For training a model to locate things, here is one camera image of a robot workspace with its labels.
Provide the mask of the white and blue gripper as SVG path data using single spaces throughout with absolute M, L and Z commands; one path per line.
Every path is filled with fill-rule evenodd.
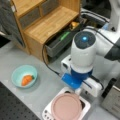
M 71 71 L 70 55 L 61 61 L 61 70 L 63 71 L 62 80 L 74 90 L 84 89 L 92 96 L 97 97 L 103 89 L 103 85 L 91 75 L 91 72 L 79 74 Z

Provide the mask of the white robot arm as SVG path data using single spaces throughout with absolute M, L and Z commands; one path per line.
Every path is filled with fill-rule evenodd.
M 103 89 L 92 76 L 97 55 L 110 61 L 120 60 L 120 30 L 113 32 L 86 26 L 74 35 L 71 52 L 61 61 L 61 69 L 64 73 L 62 80 L 77 95 L 86 90 L 97 97 Z

